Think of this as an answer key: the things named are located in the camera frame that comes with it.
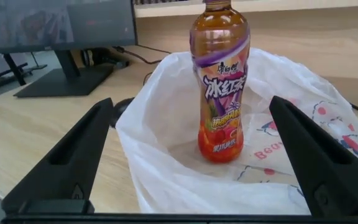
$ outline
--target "computer mouse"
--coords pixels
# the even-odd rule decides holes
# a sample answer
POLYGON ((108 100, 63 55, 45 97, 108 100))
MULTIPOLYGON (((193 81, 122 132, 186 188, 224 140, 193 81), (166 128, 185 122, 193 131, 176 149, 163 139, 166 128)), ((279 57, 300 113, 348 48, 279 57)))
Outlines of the computer mouse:
POLYGON ((121 117, 122 113, 127 109, 127 107, 130 105, 132 100, 134 100, 134 97, 121 100, 114 106, 114 112, 110 121, 110 126, 112 128, 116 128, 116 123, 118 119, 121 117))

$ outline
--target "white plastic bag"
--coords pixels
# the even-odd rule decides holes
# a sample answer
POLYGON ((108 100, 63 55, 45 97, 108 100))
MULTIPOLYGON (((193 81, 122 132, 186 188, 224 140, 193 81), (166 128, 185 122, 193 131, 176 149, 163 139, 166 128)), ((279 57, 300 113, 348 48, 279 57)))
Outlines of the white plastic bag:
POLYGON ((192 66, 190 53, 166 57, 117 122, 142 212, 309 214, 271 123, 270 99, 291 100, 358 154, 348 102, 304 66, 251 49, 243 152, 230 164, 210 164, 197 146, 200 89, 192 66))

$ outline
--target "desk surface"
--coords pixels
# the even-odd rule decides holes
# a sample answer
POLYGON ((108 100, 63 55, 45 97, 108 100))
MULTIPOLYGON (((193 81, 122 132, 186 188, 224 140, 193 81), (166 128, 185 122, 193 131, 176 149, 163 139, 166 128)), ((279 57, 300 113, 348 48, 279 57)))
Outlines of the desk surface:
MULTIPOLYGON (((153 69, 153 65, 135 64, 116 71, 87 97, 16 99, 12 95, 18 90, 0 95, 0 197, 9 193, 97 101, 111 97, 116 103, 135 96, 144 76, 153 69)), ((329 80, 358 105, 358 79, 329 80)), ((108 132, 91 201, 96 212, 139 211, 127 159, 113 129, 108 132)))

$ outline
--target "plastic bottle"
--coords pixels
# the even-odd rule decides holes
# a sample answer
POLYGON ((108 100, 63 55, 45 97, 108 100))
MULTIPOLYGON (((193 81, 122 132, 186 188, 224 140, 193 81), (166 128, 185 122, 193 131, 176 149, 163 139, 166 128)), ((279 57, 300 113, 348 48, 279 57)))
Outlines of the plastic bottle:
POLYGON ((201 87, 198 145, 211 162, 230 162, 242 151, 241 96, 247 78, 250 31, 231 0, 205 0, 190 31, 193 69, 201 87))

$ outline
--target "bottle label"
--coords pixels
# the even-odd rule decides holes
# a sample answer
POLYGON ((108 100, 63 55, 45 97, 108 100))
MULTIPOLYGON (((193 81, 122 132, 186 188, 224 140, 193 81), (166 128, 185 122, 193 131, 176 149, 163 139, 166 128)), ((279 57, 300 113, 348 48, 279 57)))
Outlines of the bottle label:
POLYGON ((247 80, 249 42, 248 32, 229 50, 193 59, 201 87, 198 140, 203 154, 230 157, 242 149, 241 96, 247 80))

